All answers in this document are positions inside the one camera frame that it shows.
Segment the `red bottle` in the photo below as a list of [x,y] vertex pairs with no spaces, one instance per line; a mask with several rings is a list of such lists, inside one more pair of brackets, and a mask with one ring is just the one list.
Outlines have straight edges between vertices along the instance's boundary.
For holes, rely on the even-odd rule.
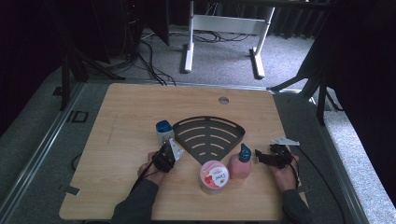
[[241,151],[230,157],[227,167],[230,179],[246,179],[251,171],[251,150],[242,143]]

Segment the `pink cup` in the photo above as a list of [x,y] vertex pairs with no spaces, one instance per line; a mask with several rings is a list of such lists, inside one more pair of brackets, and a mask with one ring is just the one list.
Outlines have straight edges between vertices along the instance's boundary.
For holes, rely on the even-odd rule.
[[201,168],[201,189],[208,194],[220,193],[227,184],[230,175],[228,169],[219,161],[207,161]]

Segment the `blue bottle cap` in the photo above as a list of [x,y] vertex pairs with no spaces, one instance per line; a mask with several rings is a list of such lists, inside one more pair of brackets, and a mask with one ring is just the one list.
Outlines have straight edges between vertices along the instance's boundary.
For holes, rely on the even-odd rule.
[[161,120],[155,125],[158,133],[167,133],[172,131],[172,125],[168,122],[168,120]]
[[241,151],[239,152],[239,160],[241,162],[248,162],[251,157],[251,150],[245,145],[241,144]]

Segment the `black fan-shaped tray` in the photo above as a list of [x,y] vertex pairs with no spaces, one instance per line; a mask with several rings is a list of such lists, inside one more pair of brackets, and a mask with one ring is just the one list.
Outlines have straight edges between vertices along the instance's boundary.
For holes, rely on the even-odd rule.
[[245,135],[237,123],[209,116],[183,119],[173,129],[175,140],[201,164],[221,161]]

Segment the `small bottle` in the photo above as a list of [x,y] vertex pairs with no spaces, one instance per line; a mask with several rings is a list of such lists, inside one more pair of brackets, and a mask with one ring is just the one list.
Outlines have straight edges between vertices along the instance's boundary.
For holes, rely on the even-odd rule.
[[235,153],[228,161],[228,171],[230,172],[230,179],[246,179],[251,171],[251,150],[245,145],[241,144],[241,151]]
[[157,129],[158,145],[160,147],[162,147],[165,142],[169,141],[169,139],[175,139],[172,125],[166,119],[158,122],[155,128]]

